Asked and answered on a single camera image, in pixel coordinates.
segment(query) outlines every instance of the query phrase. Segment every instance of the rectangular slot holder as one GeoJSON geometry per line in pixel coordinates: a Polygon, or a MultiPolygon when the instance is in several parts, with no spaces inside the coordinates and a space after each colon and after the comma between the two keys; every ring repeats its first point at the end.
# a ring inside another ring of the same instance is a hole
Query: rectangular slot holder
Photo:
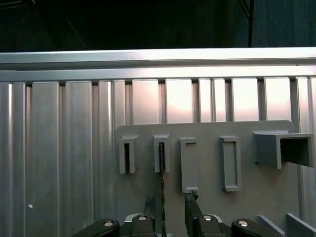
{"type": "Polygon", "coordinates": [[[258,131],[254,134],[257,146],[255,162],[275,169],[282,169],[283,162],[314,167],[312,134],[284,131],[258,131]]]}
{"type": "Polygon", "coordinates": [[[122,136],[118,141],[119,173],[135,173],[137,164],[136,140],[138,136],[122,136]]]}
{"type": "Polygon", "coordinates": [[[198,159],[195,137],[180,138],[182,192],[198,190],[198,159]]]}
{"type": "Polygon", "coordinates": [[[241,190],[240,141],[236,136],[221,136],[221,162],[223,189],[226,192],[241,190]]]}
{"type": "Polygon", "coordinates": [[[160,172],[159,160],[159,143],[164,145],[164,171],[170,172],[170,141],[169,134],[156,134],[154,137],[154,158],[155,158],[155,173],[160,172]]]}

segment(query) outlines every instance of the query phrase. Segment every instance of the bolt head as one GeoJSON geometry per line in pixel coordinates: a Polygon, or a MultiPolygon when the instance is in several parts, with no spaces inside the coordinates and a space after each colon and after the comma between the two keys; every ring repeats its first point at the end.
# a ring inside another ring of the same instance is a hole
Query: bolt head
{"type": "Polygon", "coordinates": [[[212,217],[206,215],[206,216],[203,216],[203,219],[204,219],[205,221],[210,221],[210,220],[212,220],[212,217]]]}
{"type": "Polygon", "coordinates": [[[113,225],[113,222],[112,221],[107,221],[106,223],[104,223],[104,226],[112,226],[113,225]]]}
{"type": "Polygon", "coordinates": [[[245,222],[245,221],[239,221],[238,224],[239,224],[240,226],[243,226],[243,227],[247,227],[247,226],[248,226],[248,223],[245,222]]]}
{"type": "Polygon", "coordinates": [[[146,218],[146,216],[140,216],[140,217],[138,217],[138,220],[140,220],[140,221],[145,221],[147,218],[146,218]]]}

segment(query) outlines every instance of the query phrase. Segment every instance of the corrugated metal wall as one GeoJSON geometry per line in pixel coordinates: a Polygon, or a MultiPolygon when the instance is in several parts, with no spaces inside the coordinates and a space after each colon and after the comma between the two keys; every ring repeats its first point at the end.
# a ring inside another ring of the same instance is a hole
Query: corrugated metal wall
{"type": "MultiPolygon", "coordinates": [[[[316,78],[0,83],[0,233],[67,237],[119,216],[113,132],[121,125],[288,119],[315,132],[315,110],[316,78]]],[[[303,168],[310,182],[300,197],[312,225],[314,175],[303,168]]]]}

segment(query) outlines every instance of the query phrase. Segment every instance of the gray mounting plate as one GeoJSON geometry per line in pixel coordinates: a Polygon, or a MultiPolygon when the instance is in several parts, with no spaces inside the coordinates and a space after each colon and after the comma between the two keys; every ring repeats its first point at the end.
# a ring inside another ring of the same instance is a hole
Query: gray mounting plate
{"type": "Polygon", "coordinates": [[[165,174],[164,190],[167,233],[176,237],[187,235],[180,138],[188,137],[196,139],[195,148],[189,148],[188,154],[194,156],[197,164],[197,202],[203,213],[218,215],[228,225],[238,218],[255,220],[256,215],[262,214],[285,231],[286,214],[299,215],[297,165],[286,162],[282,164],[282,169],[276,169],[254,162],[257,154],[253,132],[270,130],[294,132],[294,126],[289,121],[251,121],[119,127],[115,132],[118,220],[122,222],[127,215],[142,212],[146,195],[159,195],[160,182],[158,174],[155,173],[153,135],[169,134],[170,172],[165,174]],[[133,152],[136,152],[138,169],[135,173],[120,174],[119,140],[122,137],[135,136],[137,142],[133,152]],[[221,136],[235,136],[239,139],[238,174],[242,185],[240,183],[240,187],[232,189],[232,192],[223,190],[221,136]]]}

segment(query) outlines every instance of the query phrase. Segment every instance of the horizontal metal beam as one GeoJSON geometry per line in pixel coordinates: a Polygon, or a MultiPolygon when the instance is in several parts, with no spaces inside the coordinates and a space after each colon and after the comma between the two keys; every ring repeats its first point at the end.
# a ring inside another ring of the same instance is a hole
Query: horizontal metal beam
{"type": "Polygon", "coordinates": [[[132,79],[199,79],[199,78],[266,78],[314,77],[315,66],[226,66],[120,68],[54,71],[0,71],[0,82],[132,80],[132,79]]]}
{"type": "Polygon", "coordinates": [[[316,47],[0,53],[0,70],[316,63],[316,47]]]}

